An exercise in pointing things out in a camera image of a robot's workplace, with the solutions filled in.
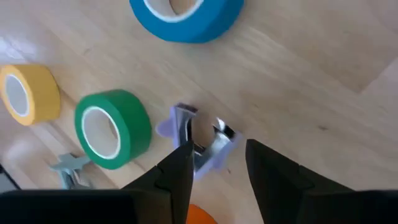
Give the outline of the orange tape roll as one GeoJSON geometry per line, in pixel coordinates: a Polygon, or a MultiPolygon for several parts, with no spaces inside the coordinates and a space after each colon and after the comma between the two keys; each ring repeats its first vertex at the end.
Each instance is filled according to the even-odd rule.
{"type": "Polygon", "coordinates": [[[190,204],[186,224],[217,224],[215,219],[197,205],[190,204]]]}

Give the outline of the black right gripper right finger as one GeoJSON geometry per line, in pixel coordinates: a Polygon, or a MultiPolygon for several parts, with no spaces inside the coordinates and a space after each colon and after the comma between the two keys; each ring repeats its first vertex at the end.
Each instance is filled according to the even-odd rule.
{"type": "Polygon", "coordinates": [[[398,224],[398,190],[353,190],[255,139],[246,165],[264,224],[398,224]]]}

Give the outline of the blue tape roll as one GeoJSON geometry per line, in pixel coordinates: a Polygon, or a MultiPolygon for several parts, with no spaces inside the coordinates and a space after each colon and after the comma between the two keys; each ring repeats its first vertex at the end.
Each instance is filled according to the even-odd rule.
{"type": "Polygon", "coordinates": [[[176,14],[170,0],[129,0],[137,20],[151,34],[171,42],[205,43],[226,32],[244,0],[195,0],[176,14]]]}

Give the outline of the green tape roll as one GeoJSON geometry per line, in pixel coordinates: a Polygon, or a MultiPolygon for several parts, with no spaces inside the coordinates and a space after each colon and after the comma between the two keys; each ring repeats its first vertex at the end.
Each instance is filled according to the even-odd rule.
{"type": "Polygon", "coordinates": [[[86,155],[105,169],[118,169],[146,152],[152,126],[144,105],[126,90],[82,98],[75,108],[75,131],[86,155]]]}

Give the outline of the purple staple remover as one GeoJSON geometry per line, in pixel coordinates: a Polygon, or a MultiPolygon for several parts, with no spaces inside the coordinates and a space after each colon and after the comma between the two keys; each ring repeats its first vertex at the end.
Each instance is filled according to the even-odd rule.
{"type": "MultiPolygon", "coordinates": [[[[198,109],[185,103],[170,108],[169,118],[155,130],[159,136],[173,140],[175,148],[193,141],[192,121],[198,109]]],[[[219,117],[213,125],[213,139],[208,146],[196,145],[193,157],[193,178],[198,180],[210,171],[220,169],[229,153],[237,148],[241,133],[234,131],[219,117]]]]}

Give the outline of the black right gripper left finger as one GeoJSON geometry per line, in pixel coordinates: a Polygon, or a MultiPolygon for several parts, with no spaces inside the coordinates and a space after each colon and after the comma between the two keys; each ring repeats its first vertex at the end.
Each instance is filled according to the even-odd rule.
{"type": "Polygon", "coordinates": [[[180,146],[122,189],[1,193],[0,224],[185,224],[194,148],[180,146]]]}

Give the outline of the yellow tape roll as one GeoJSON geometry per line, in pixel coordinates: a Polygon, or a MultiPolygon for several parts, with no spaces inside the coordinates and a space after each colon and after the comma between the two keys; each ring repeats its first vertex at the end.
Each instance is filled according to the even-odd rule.
{"type": "Polygon", "coordinates": [[[43,65],[0,68],[0,94],[10,115],[24,126],[57,119],[60,115],[57,83],[43,65]]]}

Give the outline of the grey staple remover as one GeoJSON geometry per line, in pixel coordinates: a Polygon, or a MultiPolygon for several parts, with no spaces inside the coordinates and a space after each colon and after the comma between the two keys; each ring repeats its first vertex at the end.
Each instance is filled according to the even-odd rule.
{"type": "Polygon", "coordinates": [[[58,156],[59,162],[50,168],[57,172],[63,189],[92,189],[93,184],[82,173],[83,167],[91,162],[87,156],[76,157],[71,153],[58,156]]]}

